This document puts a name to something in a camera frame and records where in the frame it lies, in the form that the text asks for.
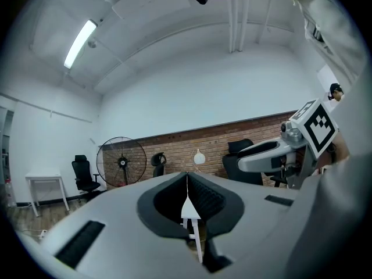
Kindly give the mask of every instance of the person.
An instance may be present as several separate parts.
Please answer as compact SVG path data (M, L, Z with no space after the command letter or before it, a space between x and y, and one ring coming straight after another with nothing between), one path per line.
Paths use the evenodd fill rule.
M305 18L305 37L347 93L369 63L359 30L337 0L294 0Z
M331 84L330 94L331 94L330 98L336 99L338 102L341 101L342 98L344 98L344 92L338 83Z

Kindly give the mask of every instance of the baseboard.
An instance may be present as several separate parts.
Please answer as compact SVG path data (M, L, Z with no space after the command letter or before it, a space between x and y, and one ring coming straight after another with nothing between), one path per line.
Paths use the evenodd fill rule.
M99 194L103 193L103 192L106 192L107 190L97 190L97 191L93 191L93 192L90 192L89 194L92 195L95 195L98 196ZM68 198L66 198L67 201L73 201L74 199L82 199L82 198L86 198L87 197L87 194L88 193L83 193L83 194L80 194L80 195L75 195L75 196L70 196ZM42 205L50 205L52 203L59 203L59 202L63 202L63 199L62 198L58 198L58 199L50 199L48 201L39 201L39 204L40 206ZM29 202L18 202L17 203L17 207L25 207L25 206L28 206L30 203Z

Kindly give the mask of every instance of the fan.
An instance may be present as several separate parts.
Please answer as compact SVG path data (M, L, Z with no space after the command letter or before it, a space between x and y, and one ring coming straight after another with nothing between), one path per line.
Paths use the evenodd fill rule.
M142 146L127 137L106 141L97 153L97 170L106 183L121 187L136 183L146 169L146 153Z

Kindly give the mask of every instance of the white cube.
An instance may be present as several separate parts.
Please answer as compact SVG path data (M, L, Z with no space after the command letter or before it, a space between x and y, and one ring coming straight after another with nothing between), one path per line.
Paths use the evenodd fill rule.
M325 151L338 132L335 121L319 98L306 102L289 120L292 127L298 128L303 137L309 141L316 159Z

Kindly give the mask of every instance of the fluorescent light fixture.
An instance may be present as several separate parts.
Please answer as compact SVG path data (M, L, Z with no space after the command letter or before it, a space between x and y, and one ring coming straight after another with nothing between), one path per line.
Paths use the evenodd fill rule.
M88 40L89 36L93 33L93 31L97 28L97 25L92 21L89 20L86 22L84 27L80 30L79 34L75 38L74 43L72 44L69 53L67 54L64 66L68 69L71 68L72 64L74 63L77 54L79 54L81 48Z

